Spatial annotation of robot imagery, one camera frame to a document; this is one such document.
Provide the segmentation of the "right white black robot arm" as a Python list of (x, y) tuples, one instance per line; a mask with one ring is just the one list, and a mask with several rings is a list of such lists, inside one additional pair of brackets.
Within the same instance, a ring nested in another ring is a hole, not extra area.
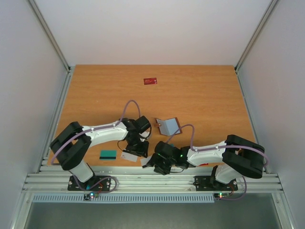
[(210, 183), (215, 189), (242, 176), (260, 179), (263, 176), (264, 147), (236, 135), (228, 135), (227, 139), (209, 146), (181, 148), (160, 141), (150, 160), (143, 168), (153, 167), (154, 172), (167, 175), (172, 167), (186, 170), (209, 163), (223, 163), (213, 168)]

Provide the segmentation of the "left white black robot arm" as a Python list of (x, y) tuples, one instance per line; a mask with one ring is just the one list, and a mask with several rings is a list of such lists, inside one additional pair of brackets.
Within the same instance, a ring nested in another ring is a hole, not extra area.
[(148, 156), (152, 126), (145, 116), (138, 119), (123, 118), (106, 125), (81, 126), (78, 122), (70, 123), (50, 144), (54, 153), (52, 162), (58, 160), (63, 170), (76, 176), (85, 190), (95, 187), (96, 178), (84, 156), (90, 147), (110, 141), (126, 141), (123, 152)]

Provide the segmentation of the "brown leather card holder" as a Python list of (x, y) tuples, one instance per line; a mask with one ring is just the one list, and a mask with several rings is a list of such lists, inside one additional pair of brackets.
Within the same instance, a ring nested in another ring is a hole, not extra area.
[(177, 130), (181, 127), (177, 117), (161, 120), (156, 118), (155, 126), (159, 128), (160, 134), (165, 136), (181, 134), (182, 131)]

